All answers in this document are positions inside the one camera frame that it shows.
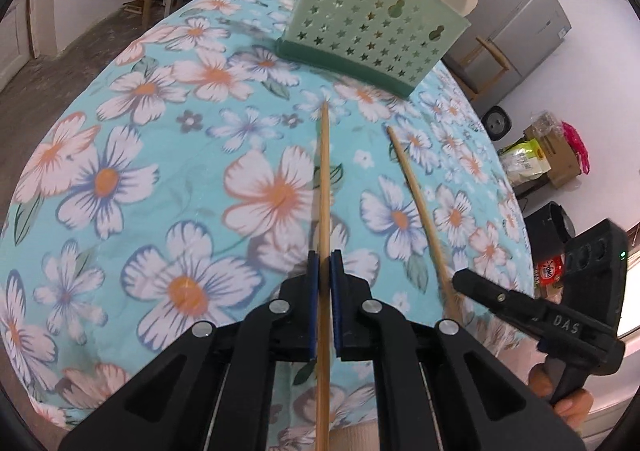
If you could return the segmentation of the person's right hand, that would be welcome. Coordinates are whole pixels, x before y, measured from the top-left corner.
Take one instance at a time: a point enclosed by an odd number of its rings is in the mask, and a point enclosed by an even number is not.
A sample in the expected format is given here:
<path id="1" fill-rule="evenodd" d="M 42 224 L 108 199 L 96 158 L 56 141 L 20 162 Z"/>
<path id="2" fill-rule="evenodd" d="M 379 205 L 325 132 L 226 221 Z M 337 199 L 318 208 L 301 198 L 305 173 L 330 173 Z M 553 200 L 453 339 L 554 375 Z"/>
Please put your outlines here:
<path id="1" fill-rule="evenodd" d="M 550 377 L 544 371 L 542 364 L 536 364 L 529 371 L 528 385 L 540 398 L 548 397 L 553 393 L 553 384 Z M 580 389 L 569 396 L 564 397 L 553 405 L 553 411 L 574 431 L 585 422 L 593 405 L 593 397 L 589 391 Z"/>

